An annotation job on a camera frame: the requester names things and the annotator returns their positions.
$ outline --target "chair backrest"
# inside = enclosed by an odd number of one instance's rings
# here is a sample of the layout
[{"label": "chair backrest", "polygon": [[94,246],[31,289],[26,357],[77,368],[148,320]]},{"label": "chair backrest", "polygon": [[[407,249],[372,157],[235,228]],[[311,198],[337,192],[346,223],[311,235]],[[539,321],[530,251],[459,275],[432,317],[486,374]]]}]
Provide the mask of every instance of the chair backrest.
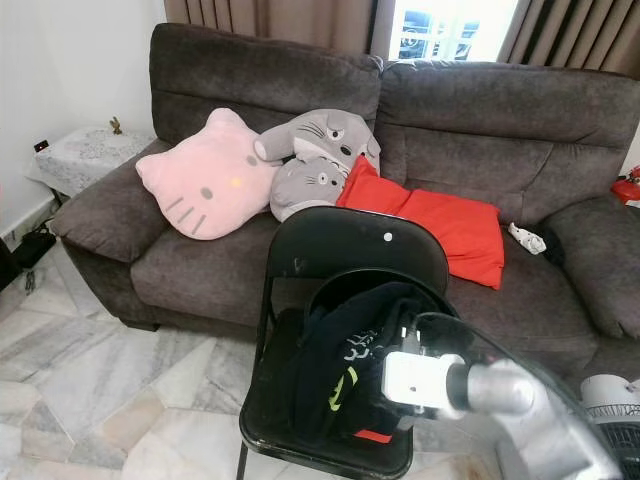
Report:
[{"label": "chair backrest", "polygon": [[388,215],[314,207],[277,230],[267,278],[328,278],[356,268],[385,268],[414,277],[443,295],[449,266],[435,237],[415,223]]}]

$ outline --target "window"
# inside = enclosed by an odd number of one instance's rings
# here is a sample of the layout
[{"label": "window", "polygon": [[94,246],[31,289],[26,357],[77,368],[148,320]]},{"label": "window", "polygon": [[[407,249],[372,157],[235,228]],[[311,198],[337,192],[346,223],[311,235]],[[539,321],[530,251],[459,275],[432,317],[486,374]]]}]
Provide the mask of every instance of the window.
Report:
[{"label": "window", "polygon": [[396,0],[389,59],[495,61],[517,0]]}]

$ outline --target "sofa backrest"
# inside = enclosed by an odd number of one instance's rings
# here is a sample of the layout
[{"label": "sofa backrest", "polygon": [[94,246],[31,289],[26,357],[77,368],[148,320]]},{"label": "sofa backrest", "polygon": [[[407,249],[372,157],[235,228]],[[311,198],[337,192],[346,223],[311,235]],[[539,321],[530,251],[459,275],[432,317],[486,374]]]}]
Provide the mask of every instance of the sofa backrest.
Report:
[{"label": "sofa backrest", "polygon": [[385,68],[375,135],[382,174],[493,203],[532,225],[615,180],[640,116],[640,82],[495,63]]},{"label": "sofa backrest", "polygon": [[356,113],[373,127],[381,70],[378,57],[160,24],[149,62],[153,124],[171,144],[200,130],[218,107],[259,133],[317,108]]}]

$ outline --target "sofa armrest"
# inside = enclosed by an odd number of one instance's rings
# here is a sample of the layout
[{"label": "sofa armrest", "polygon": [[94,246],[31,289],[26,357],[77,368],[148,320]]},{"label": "sofa armrest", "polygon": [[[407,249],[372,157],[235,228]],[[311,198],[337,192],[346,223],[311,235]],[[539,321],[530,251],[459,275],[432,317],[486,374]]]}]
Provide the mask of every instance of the sofa armrest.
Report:
[{"label": "sofa armrest", "polygon": [[155,140],[142,152],[73,197],[56,214],[53,231],[76,247],[130,263],[167,228],[155,198],[135,169],[141,157],[169,149]]},{"label": "sofa armrest", "polygon": [[563,268],[596,326],[613,337],[640,338],[640,221],[607,195],[564,208],[545,223],[560,238]]}]

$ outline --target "black folding chair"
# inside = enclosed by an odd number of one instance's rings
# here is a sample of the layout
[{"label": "black folding chair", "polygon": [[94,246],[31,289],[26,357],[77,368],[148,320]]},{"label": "black folding chair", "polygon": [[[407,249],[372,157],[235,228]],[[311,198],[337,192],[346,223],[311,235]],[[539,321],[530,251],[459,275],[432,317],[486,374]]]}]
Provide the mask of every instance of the black folding chair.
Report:
[{"label": "black folding chair", "polygon": [[[397,272],[443,298],[447,260],[438,241],[422,227],[397,217],[335,207],[315,207],[290,217],[277,230],[267,262],[251,387],[240,413],[244,439],[237,479],[244,477],[247,446],[261,454],[355,479],[393,479],[409,469],[413,430],[398,431],[388,444],[359,438],[328,441],[320,448],[300,445],[283,420],[274,375],[298,348],[303,312],[285,310],[275,318],[271,302],[276,278],[324,279],[338,273],[377,268]],[[443,311],[455,314],[442,300]],[[274,329],[265,348],[268,319]]]}]

